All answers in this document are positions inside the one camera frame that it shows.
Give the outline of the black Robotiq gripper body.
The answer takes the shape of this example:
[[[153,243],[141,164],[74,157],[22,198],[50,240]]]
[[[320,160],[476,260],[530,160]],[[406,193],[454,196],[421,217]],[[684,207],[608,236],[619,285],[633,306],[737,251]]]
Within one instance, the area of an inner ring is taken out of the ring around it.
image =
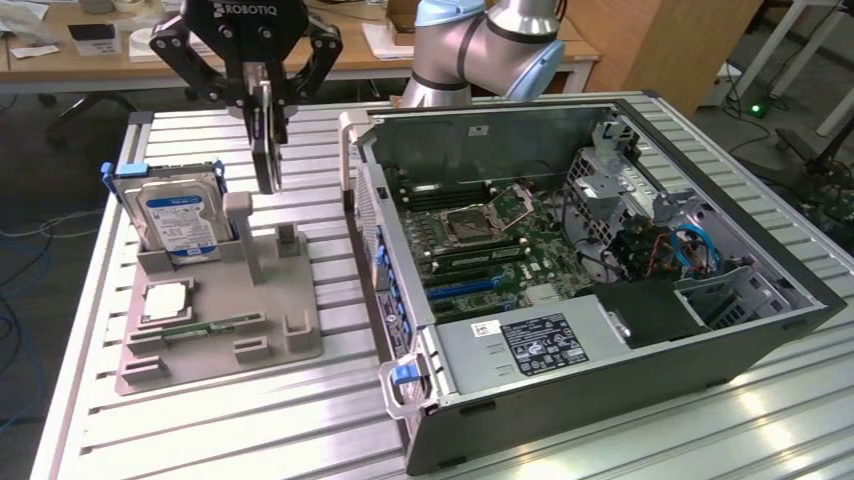
[[[184,24],[222,60],[281,62],[308,28],[301,1],[185,1]]]

